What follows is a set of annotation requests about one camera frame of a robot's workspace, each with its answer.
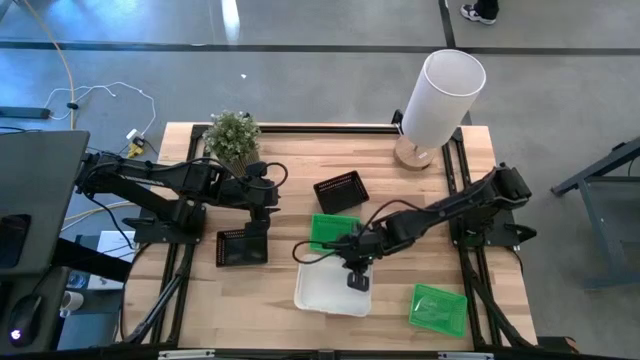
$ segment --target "black cable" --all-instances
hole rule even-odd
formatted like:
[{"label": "black cable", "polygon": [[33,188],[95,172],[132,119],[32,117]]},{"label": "black cable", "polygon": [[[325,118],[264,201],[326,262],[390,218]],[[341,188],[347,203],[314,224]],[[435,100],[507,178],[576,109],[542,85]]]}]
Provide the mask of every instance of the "black cable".
[{"label": "black cable", "polygon": [[121,341],[124,341],[124,291],[125,291],[125,286],[127,286],[127,282],[129,281],[129,276],[131,275],[131,271],[133,270],[133,266],[136,264],[136,261],[145,252],[145,250],[147,250],[147,248],[150,245],[151,245],[150,243],[142,245],[140,247],[140,250],[133,256],[133,260],[131,260],[131,267],[129,268],[129,271],[127,272],[127,275],[125,276],[125,279],[122,282],[122,293],[120,294],[120,316],[119,316],[120,318],[119,318],[119,323],[117,325],[119,327],[119,330],[120,330],[120,337],[122,338]]},{"label": "black cable", "polygon": [[[362,229],[360,229],[360,232],[358,232],[358,236],[357,238],[360,239],[362,237],[362,234],[364,234],[365,230],[367,229],[367,227],[369,227],[369,225],[371,225],[371,222],[373,222],[373,219],[375,219],[376,216],[378,216],[378,214],[384,210],[384,208],[386,208],[387,206],[393,204],[393,203],[401,203],[404,205],[407,205],[408,207],[417,210],[417,211],[421,211],[421,212],[437,212],[438,210],[428,210],[428,209],[423,209],[421,207],[418,207],[417,205],[414,205],[408,201],[405,200],[401,200],[401,199],[396,199],[396,200],[391,200],[391,201],[387,201],[386,203],[384,203],[382,206],[380,206],[378,208],[378,210],[376,210],[373,215],[371,215],[371,217],[369,218],[369,220],[367,220],[367,222],[364,224],[364,226],[362,227]],[[387,215],[385,217],[383,217],[381,220],[386,219],[387,217],[391,216]]]},{"label": "black cable", "polygon": [[133,165],[129,165],[129,164],[124,164],[124,163],[118,163],[118,162],[110,162],[110,163],[104,163],[104,164],[96,165],[89,171],[89,173],[85,177],[84,181],[82,182],[82,187],[84,187],[84,184],[87,182],[87,180],[89,180],[89,178],[91,176],[93,176],[99,169],[104,168],[104,167],[108,167],[108,166],[117,165],[117,166],[129,168],[129,169],[143,170],[143,171],[149,171],[149,172],[164,172],[164,171],[179,169],[181,167],[185,167],[185,166],[187,166],[189,164],[192,164],[194,162],[199,162],[199,161],[212,161],[212,162],[218,164],[225,171],[227,171],[229,174],[231,174],[232,177],[234,177],[236,180],[238,180],[239,183],[241,183],[242,185],[244,185],[244,186],[246,186],[248,188],[255,189],[255,190],[273,190],[273,189],[277,189],[280,186],[282,186],[282,184],[284,184],[285,181],[287,181],[287,178],[289,177],[289,170],[287,169],[286,166],[284,166],[284,164],[279,163],[279,162],[270,162],[268,164],[265,164],[264,169],[268,168],[269,166],[279,166],[284,170],[284,177],[282,178],[282,180],[279,183],[277,183],[277,184],[275,184],[273,186],[264,186],[264,187],[263,186],[255,186],[255,185],[251,185],[248,182],[242,180],[240,177],[235,176],[233,174],[233,171],[231,171],[231,169],[229,169],[226,165],[221,163],[220,160],[214,159],[214,158],[210,158],[210,157],[200,157],[200,158],[196,158],[196,159],[193,159],[193,160],[181,162],[181,163],[178,163],[178,164],[175,164],[175,165],[167,166],[167,167],[161,168],[161,169],[146,169],[146,168],[141,168],[141,167],[137,167],[137,166],[133,166]]},{"label": "black cable", "polygon": [[631,167],[633,166],[634,161],[636,161],[635,158],[629,163],[629,167],[627,168],[627,176],[631,176]]},{"label": "black cable", "polygon": [[125,151],[125,149],[128,147],[129,147],[129,143],[124,144],[124,147],[120,149],[120,151],[118,151],[118,155],[122,154],[122,152]]},{"label": "black cable", "polygon": [[160,156],[160,154],[158,154],[158,151],[156,151],[156,148],[154,148],[153,145],[151,144],[151,141],[145,140],[144,143],[149,145],[149,147],[151,148],[151,151],[153,151],[157,156]]},{"label": "black cable", "polygon": [[17,127],[13,127],[13,126],[0,126],[0,129],[5,129],[5,130],[15,130],[17,132],[27,132],[27,129],[22,129],[22,128],[17,128]]},{"label": "black cable", "polygon": [[300,260],[297,256],[296,256],[296,250],[298,249],[299,246],[304,245],[304,244],[324,244],[323,242],[320,241],[300,241],[299,243],[295,244],[293,246],[293,251],[291,251],[291,256],[293,256],[293,260],[295,260],[298,264],[303,264],[303,265],[311,265],[311,264],[315,264],[317,262],[320,262],[326,258],[328,258],[331,255],[334,255],[337,250],[333,250],[330,253],[327,253],[325,255],[322,255],[321,257],[315,259],[315,260],[311,260],[311,261],[305,261],[305,260]]},{"label": "black cable", "polygon": [[246,186],[246,187],[248,187],[248,188],[251,188],[251,189],[256,189],[256,190],[272,190],[272,189],[277,189],[277,188],[279,188],[280,186],[282,186],[282,184],[284,184],[284,183],[285,183],[285,181],[287,181],[287,178],[289,177],[289,170],[287,169],[287,167],[286,167],[286,166],[284,166],[284,164],[279,163],[279,162],[270,162],[270,163],[267,163],[267,164],[264,166],[264,169],[267,169],[269,166],[274,166],[274,165],[275,165],[275,166],[279,166],[279,167],[281,167],[281,168],[282,168],[282,170],[284,170],[284,178],[283,178],[279,183],[277,183],[276,185],[273,185],[273,186],[265,186],[265,187],[262,187],[262,186],[255,186],[255,185],[251,185],[251,184],[249,184],[248,182],[246,182],[246,181],[244,181],[244,180],[240,179],[239,177],[235,176],[235,175],[233,174],[233,171],[231,171],[231,169],[229,169],[225,164],[223,164],[222,162],[220,162],[220,160],[218,160],[218,159],[214,159],[214,158],[211,158],[211,157],[199,157],[199,158],[195,158],[195,159],[192,159],[192,160],[189,160],[189,161],[185,161],[185,162],[182,162],[182,163],[179,163],[179,164],[175,164],[175,165],[172,165],[172,166],[169,166],[169,167],[166,167],[166,168],[162,168],[162,169],[153,169],[153,170],[151,170],[151,172],[162,172],[162,171],[174,170],[174,169],[178,169],[178,168],[181,168],[181,167],[187,166],[187,165],[192,164],[192,163],[194,163],[194,162],[198,162],[198,161],[205,161],[205,160],[206,160],[206,161],[211,161],[211,162],[214,162],[214,163],[216,163],[216,164],[220,165],[220,166],[221,166],[223,169],[225,169],[229,174],[231,174],[234,178],[236,178],[236,180],[238,180],[238,182],[239,182],[239,183],[241,183],[242,185],[244,185],[244,186]]},{"label": "black cable", "polygon": [[84,196],[86,196],[87,199],[91,200],[91,202],[93,202],[94,204],[96,204],[96,205],[100,206],[101,208],[103,208],[109,214],[109,217],[111,218],[111,221],[113,222],[113,225],[116,227],[116,229],[118,229],[118,231],[120,232],[120,235],[122,235],[122,237],[124,237],[124,239],[127,240],[127,244],[129,244],[129,248],[131,250],[135,250],[133,248],[133,245],[131,245],[131,240],[129,240],[129,237],[127,237],[127,235],[124,233],[124,231],[122,231],[120,226],[118,226],[118,221],[116,220],[116,217],[113,216],[113,212],[111,212],[111,209],[109,209],[108,207],[104,206],[102,203],[98,202],[97,200],[89,197],[89,195],[87,195],[86,193],[84,194]]},{"label": "black cable", "polygon": [[32,294],[35,294],[35,292],[38,290],[38,288],[40,287],[40,285],[42,285],[42,283],[44,282],[44,280],[47,278],[47,276],[49,276],[49,274],[51,273],[51,271],[54,269],[53,266],[49,265],[49,267],[47,268],[47,270],[45,270],[45,272],[40,276],[40,279],[38,279],[38,282],[36,283],[36,285],[33,287],[33,289],[31,290]]},{"label": "black cable", "polygon": [[10,132],[0,133],[0,136],[2,136],[2,135],[12,135],[12,134],[24,134],[24,133],[28,133],[28,132],[40,132],[40,131],[42,131],[41,129],[22,129],[22,128],[17,128],[17,127],[13,127],[13,126],[0,126],[0,129],[13,130],[13,131],[10,131]]},{"label": "black cable", "polygon": [[524,265],[522,264],[522,259],[520,258],[520,255],[518,254],[518,252],[512,246],[505,246],[505,247],[507,248],[507,250],[513,253],[513,255],[516,256],[516,258],[518,259],[518,262],[520,263],[520,273],[524,274]]}]

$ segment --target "green plant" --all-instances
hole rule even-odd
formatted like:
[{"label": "green plant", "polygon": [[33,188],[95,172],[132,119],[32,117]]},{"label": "green plant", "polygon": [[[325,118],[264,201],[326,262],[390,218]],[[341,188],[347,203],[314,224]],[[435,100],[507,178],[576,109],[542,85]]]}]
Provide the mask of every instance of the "green plant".
[{"label": "green plant", "polygon": [[253,116],[223,111],[212,118],[213,126],[202,134],[202,138],[206,150],[216,154],[218,159],[231,163],[258,150],[256,139],[260,135],[260,128]]}]

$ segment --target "green plastic tray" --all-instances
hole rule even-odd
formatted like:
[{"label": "green plastic tray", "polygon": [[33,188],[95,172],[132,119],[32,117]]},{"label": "green plastic tray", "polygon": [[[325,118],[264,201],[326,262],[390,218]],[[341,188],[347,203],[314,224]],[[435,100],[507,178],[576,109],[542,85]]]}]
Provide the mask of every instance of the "green plastic tray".
[{"label": "green plastic tray", "polygon": [[467,325],[467,298],[416,284],[409,310],[409,323],[447,335],[463,337]]},{"label": "green plastic tray", "polygon": [[[354,224],[360,222],[360,218],[353,216],[337,216],[314,214],[311,217],[311,241],[332,242],[342,235],[354,230]],[[331,250],[322,248],[321,244],[311,243],[311,250],[327,253]]]}]

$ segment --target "table leg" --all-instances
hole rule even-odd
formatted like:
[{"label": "table leg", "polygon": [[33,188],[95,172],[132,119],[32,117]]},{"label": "table leg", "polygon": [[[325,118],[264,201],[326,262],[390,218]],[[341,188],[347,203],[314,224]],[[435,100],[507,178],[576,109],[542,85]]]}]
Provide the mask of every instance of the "table leg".
[{"label": "table leg", "polygon": [[562,196],[569,190],[577,189],[580,182],[584,179],[590,176],[606,175],[638,156],[640,156],[640,138],[613,148],[609,155],[596,161],[594,164],[588,166],[586,169],[573,175],[559,185],[552,187],[551,192],[556,196]]}]

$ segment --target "black plastic basket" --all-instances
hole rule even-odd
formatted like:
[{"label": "black plastic basket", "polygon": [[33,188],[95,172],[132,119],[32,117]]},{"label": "black plastic basket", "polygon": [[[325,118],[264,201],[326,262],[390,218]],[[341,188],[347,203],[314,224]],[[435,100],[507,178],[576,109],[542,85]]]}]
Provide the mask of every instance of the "black plastic basket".
[{"label": "black plastic basket", "polygon": [[369,201],[369,194],[357,171],[317,183],[313,189],[325,214],[335,214]]},{"label": "black plastic basket", "polygon": [[216,267],[260,265],[268,261],[267,236],[245,236],[244,230],[219,231]]}]

